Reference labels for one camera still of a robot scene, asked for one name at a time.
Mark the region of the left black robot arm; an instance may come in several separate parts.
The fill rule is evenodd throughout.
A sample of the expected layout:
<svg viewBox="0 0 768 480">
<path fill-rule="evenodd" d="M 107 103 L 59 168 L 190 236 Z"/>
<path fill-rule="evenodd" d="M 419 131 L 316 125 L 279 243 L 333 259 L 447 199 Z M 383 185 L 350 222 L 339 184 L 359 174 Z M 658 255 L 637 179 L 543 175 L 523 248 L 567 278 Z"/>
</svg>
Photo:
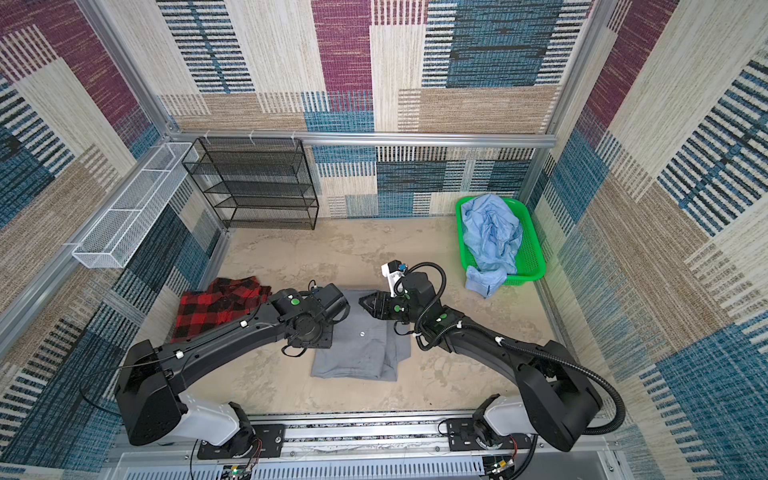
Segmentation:
<svg viewBox="0 0 768 480">
<path fill-rule="evenodd" d="M 144 340 L 126 354 L 114 396 L 128 440 L 145 446 L 168 437 L 187 438 L 221 448 L 230 458 L 243 457 L 256 444 L 256 433 L 235 403 L 198 400 L 188 389 L 218 368 L 262 346 L 327 349 L 333 328 L 350 312 L 333 284 L 309 291 L 284 289 L 254 311 L 192 339 L 153 346 Z"/>
</svg>

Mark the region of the grey long sleeve shirt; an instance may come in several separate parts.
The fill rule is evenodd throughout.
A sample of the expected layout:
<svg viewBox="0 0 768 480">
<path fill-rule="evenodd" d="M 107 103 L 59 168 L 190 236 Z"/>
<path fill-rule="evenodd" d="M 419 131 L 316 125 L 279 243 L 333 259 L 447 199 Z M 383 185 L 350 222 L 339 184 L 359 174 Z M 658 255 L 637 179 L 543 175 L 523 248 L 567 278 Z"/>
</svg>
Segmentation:
<svg viewBox="0 0 768 480">
<path fill-rule="evenodd" d="M 372 317 L 359 304 L 373 290 L 342 289 L 350 304 L 348 317 L 334 326 L 330 349 L 318 349 L 310 375 L 395 382 L 398 365 L 411 357 L 411 340 L 394 331 L 394 323 Z"/>
</svg>

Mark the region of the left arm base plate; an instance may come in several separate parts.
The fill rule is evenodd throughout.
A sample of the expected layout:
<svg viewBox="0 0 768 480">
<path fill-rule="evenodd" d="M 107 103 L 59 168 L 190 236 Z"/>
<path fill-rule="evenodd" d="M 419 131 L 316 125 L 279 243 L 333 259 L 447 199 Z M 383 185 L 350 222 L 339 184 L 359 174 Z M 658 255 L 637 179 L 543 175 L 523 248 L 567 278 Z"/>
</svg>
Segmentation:
<svg viewBox="0 0 768 480">
<path fill-rule="evenodd" d="M 281 455 L 285 424 L 252 425 L 241 429 L 222 446 L 204 442 L 197 450 L 198 460 L 277 458 Z"/>
</svg>

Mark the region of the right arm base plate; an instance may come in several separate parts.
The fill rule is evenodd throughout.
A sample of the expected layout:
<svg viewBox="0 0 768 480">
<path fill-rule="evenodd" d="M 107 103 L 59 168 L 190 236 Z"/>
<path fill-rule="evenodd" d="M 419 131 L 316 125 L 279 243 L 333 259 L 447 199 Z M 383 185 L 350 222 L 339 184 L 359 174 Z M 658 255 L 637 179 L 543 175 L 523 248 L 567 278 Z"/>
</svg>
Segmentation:
<svg viewBox="0 0 768 480">
<path fill-rule="evenodd" d="M 475 422 L 469 417 L 443 419 L 438 423 L 437 431 L 447 439 L 451 452 L 482 450 L 514 452 L 527 450 L 533 444 L 532 436 L 528 434 L 516 433 L 507 436 L 493 434 L 482 437 L 475 427 Z"/>
</svg>

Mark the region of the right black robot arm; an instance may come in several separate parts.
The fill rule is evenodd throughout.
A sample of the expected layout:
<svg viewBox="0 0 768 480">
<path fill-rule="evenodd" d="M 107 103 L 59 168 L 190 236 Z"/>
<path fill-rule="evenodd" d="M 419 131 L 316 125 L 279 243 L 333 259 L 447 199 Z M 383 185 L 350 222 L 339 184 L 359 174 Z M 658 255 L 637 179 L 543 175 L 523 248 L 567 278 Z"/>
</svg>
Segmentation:
<svg viewBox="0 0 768 480">
<path fill-rule="evenodd" d="M 360 306 L 379 320 L 411 323 L 426 349 L 440 347 L 470 357 L 516 385 L 525 414 L 515 414 L 514 401 L 494 394 L 472 417 L 483 448 L 496 448 L 516 434 L 537 434 L 556 449 L 568 452 L 583 435 L 605 435 L 616 423 L 594 426 L 603 408 L 594 388 L 603 380 L 575 363 L 563 345 L 521 342 L 483 327 L 463 312 L 423 302 L 414 294 L 398 297 L 376 291 L 362 297 Z"/>
</svg>

